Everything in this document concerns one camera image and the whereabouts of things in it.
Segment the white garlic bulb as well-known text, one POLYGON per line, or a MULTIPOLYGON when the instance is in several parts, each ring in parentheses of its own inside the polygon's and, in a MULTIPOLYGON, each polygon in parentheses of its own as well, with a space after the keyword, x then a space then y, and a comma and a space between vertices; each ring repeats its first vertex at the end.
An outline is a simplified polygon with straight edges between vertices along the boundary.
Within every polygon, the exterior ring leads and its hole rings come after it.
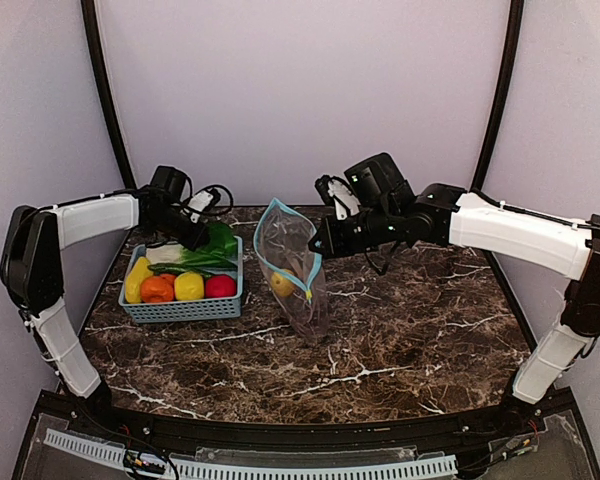
POLYGON ((170 243, 146 247, 145 257, 151 265, 171 265, 182 268, 231 269, 238 255, 238 241, 232 229, 222 222, 207 224, 209 242, 194 250, 170 243))

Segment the clear zip top bag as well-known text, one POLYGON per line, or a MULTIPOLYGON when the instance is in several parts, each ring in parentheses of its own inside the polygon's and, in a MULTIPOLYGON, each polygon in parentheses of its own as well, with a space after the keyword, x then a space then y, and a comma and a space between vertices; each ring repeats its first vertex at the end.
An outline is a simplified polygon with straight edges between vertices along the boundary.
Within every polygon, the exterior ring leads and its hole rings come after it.
POLYGON ((308 248, 316 230, 305 215, 274 198, 253 234, 254 252, 274 298, 295 333, 309 344, 320 342, 329 329, 322 256, 308 248), (281 298, 273 292, 270 277, 284 269, 294 273, 290 280, 296 289, 289 297, 281 298))

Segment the yellow mango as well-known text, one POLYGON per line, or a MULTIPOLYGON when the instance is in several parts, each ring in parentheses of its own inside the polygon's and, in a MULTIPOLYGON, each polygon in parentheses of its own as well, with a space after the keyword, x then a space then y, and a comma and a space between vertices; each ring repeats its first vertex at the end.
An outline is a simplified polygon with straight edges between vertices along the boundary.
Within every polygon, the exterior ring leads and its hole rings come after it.
POLYGON ((289 297, 296 289, 295 284, 290 280, 294 273, 289 269, 284 269, 283 273, 273 272, 270 277, 270 285, 273 292, 281 298, 289 297))

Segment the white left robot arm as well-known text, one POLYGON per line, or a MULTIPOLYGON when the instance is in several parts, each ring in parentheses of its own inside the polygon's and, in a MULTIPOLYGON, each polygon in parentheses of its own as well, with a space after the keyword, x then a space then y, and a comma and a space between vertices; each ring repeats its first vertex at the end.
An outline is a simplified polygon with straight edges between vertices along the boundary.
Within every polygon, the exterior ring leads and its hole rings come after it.
POLYGON ((190 177, 159 166, 151 182, 44 207, 21 205, 11 216, 0 261, 0 280, 32 333, 44 361, 78 398, 110 397, 88 359, 64 300, 61 253, 104 234, 144 227, 193 250, 210 240, 202 218, 219 202, 218 188, 200 191, 190 177))

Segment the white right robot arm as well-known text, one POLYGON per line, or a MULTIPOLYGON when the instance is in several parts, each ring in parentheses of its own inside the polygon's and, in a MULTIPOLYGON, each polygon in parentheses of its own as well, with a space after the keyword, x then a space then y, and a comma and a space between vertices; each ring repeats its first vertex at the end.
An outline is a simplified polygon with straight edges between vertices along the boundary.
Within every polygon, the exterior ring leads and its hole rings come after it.
POLYGON ((315 188, 335 209, 308 242, 325 259, 425 242, 499 253, 568 279, 561 315, 513 378, 517 400, 538 403, 600 337, 600 215, 556 217, 441 183, 415 194, 387 153, 360 161, 343 177, 324 175, 315 188))

